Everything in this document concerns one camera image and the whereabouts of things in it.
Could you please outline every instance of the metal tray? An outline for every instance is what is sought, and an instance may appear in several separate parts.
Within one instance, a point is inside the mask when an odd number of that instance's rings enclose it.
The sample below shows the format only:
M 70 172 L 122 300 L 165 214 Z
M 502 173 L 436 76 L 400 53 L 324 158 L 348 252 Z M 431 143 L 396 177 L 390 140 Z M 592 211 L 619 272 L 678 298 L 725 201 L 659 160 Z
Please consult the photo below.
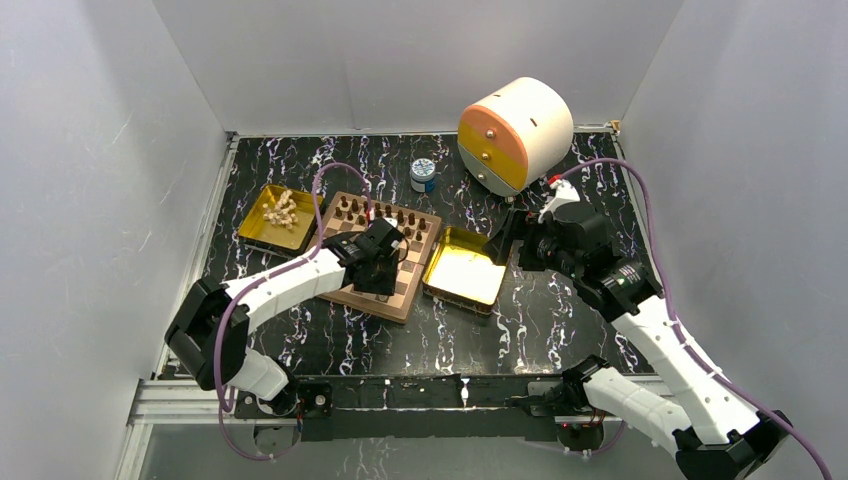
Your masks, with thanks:
M 315 221 L 315 207 L 312 205 L 312 194 L 300 190 L 289 189 L 291 198 L 297 207 L 298 223 L 294 228 L 288 230 L 284 227 L 271 225 L 262 218 L 264 213 L 262 204 L 276 203 L 286 187 L 280 185 L 265 185 L 259 198 L 250 208 L 250 211 L 239 227 L 239 237 L 244 244 L 250 248 L 268 252 L 282 257 L 295 257 L 306 251 L 309 240 L 315 232 L 317 223 Z M 318 205 L 323 213 L 324 197 L 318 196 Z
M 477 313 L 492 313 L 506 266 L 493 265 L 483 253 L 486 241 L 479 233 L 446 228 L 424 272 L 424 293 Z

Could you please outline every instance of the yellow tray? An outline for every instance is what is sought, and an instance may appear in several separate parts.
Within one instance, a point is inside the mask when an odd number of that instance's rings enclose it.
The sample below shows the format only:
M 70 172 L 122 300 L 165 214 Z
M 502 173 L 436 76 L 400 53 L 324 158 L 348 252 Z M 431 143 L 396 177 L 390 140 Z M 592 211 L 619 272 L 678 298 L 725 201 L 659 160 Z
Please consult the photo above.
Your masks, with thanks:
M 424 272 L 424 293 L 488 315 L 498 298 L 506 267 L 483 253 L 485 235 L 457 227 L 442 232 Z
M 256 203 L 239 227 L 239 237 L 245 245 L 264 252 L 293 257 L 306 251 L 309 239 L 315 232 L 315 207 L 312 205 L 312 194 L 300 190 L 291 190 L 291 198 L 296 207 L 298 223 L 288 230 L 285 227 L 271 225 L 262 215 L 265 213 L 263 203 L 273 205 L 286 190 L 279 185 L 265 185 Z M 318 196 L 318 205 L 323 205 L 324 197 Z

